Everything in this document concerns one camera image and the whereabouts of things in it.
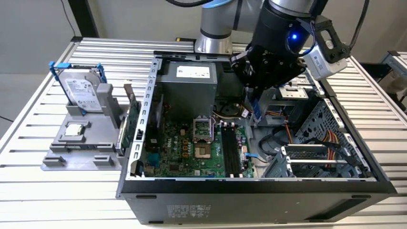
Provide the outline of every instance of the aluminum extrusion table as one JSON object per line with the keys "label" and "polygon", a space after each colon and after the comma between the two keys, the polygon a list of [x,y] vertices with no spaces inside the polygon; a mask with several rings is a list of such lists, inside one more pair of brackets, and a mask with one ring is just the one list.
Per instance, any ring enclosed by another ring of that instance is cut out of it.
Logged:
{"label": "aluminum extrusion table", "polygon": [[[243,49],[244,45],[235,45],[236,51]],[[132,81],[141,99],[153,50],[192,52],[194,48],[191,42],[84,38],[69,43],[57,61],[103,63],[113,95],[127,103],[123,82]],[[407,117],[352,57],[348,67],[328,78],[328,83],[399,195],[336,223],[195,225],[195,228],[380,229],[388,224],[392,229],[407,227]],[[119,171],[40,169],[67,114],[65,103],[61,88],[48,74],[0,140],[0,228],[135,228],[139,222],[125,201],[115,199]]]}
{"label": "aluminum extrusion table", "polygon": [[382,63],[386,63],[391,68],[407,78],[407,52],[388,51]]}

